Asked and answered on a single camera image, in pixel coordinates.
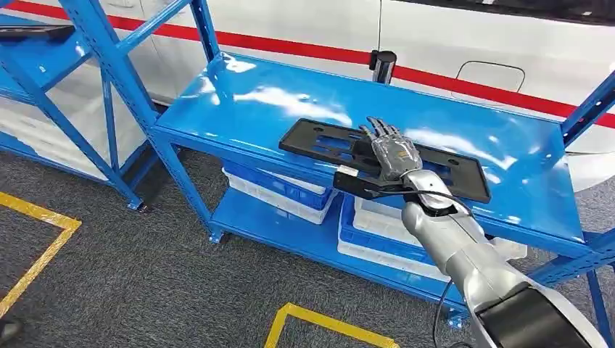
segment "robotic arm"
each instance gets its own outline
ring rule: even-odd
[[[471,211],[447,198],[451,196],[448,187],[436,173],[422,169],[410,139],[382,120],[368,120],[374,133],[364,125],[360,128],[371,139],[380,161],[380,179],[401,179],[408,188],[404,226],[466,300],[479,347],[607,347],[572,303],[498,254]]]

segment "shelf foot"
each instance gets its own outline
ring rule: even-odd
[[[136,208],[137,212],[140,212],[141,214],[145,213],[145,212],[151,212],[152,209],[150,209],[149,205],[145,204],[145,202],[141,203],[137,208]]]
[[[228,241],[228,235],[221,228],[210,226],[210,242],[214,244],[223,244]]]
[[[461,329],[463,326],[463,319],[467,316],[466,312],[460,312],[458,310],[449,309],[446,317],[447,324],[451,328]]]
[[[143,209],[143,207],[147,208],[145,203],[143,203],[143,199],[140,199],[138,197],[130,200],[128,203],[128,209],[137,210],[139,212],[142,212],[141,210]]]

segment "floor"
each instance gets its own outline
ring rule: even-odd
[[[209,207],[226,188],[220,163],[184,152]],[[125,208],[113,189],[0,152],[0,191],[83,222],[9,311],[25,321],[7,347],[263,347],[287,302],[393,338],[431,347],[435,305],[239,237],[209,244],[174,182],[156,167],[139,191],[149,213]],[[578,194],[586,229],[615,225],[615,179]],[[59,229],[0,207],[0,298]],[[550,257],[530,250],[515,266]],[[615,277],[600,270],[615,323]],[[585,277],[558,287],[591,320]],[[440,324],[440,341],[471,342]],[[278,347],[372,347],[289,318]]]

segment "black object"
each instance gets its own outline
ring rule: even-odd
[[[369,70],[373,71],[372,81],[390,84],[396,62],[397,55],[392,51],[372,50],[369,57]]]
[[[17,320],[0,319],[0,345],[18,335],[22,327],[23,324]]]
[[[0,39],[22,40],[30,37],[60,40],[75,32],[72,25],[0,25]]]
[[[477,313],[502,348],[590,348],[576,328],[533,288]]]
[[[477,159],[415,144],[426,169],[436,172],[450,192],[458,197],[488,203],[487,182]],[[380,163],[367,135],[358,129],[330,125],[302,118],[280,140],[279,148],[336,165],[355,168],[368,176],[337,171],[334,187],[356,196],[374,199],[407,191],[401,181],[381,181]]]

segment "robot finger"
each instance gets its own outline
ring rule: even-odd
[[[367,136],[369,137],[369,140],[372,140],[372,141],[376,140],[376,136],[365,125],[360,125],[359,129],[366,132]]]
[[[397,136],[403,136],[402,132],[400,131],[399,128],[395,127],[394,125],[391,126],[391,128],[393,128],[393,133]]]
[[[373,117],[367,117],[367,121],[369,121],[369,123],[371,123],[371,125],[373,126],[373,129],[376,131],[376,136],[383,136],[387,134],[387,132],[384,131],[384,128],[382,128],[380,122],[378,122],[377,119]]]
[[[384,122],[381,118],[378,119],[378,123],[384,129],[384,133],[388,135],[393,135],[395,132],[393,131],[393,127]]]

